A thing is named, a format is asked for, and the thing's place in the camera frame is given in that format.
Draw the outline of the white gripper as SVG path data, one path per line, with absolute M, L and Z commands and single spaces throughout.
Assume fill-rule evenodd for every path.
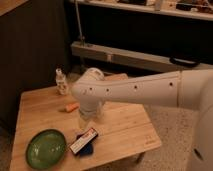
M 85 109 L 79 108 L 79 114 L 83 120 L 99 118 L 102 116 L 102 108 L 98 106 L 95 110 L 91 110 L 91 111 L 86 111 Z

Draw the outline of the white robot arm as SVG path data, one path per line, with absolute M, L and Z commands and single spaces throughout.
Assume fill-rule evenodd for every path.
M 85 117 L 96 114 L 107 101 L 197 110 L 187 171 L 213 171 L 213 69 L 107 81 L 101 70 L 90 68 L 73 84 L 71 92 Z

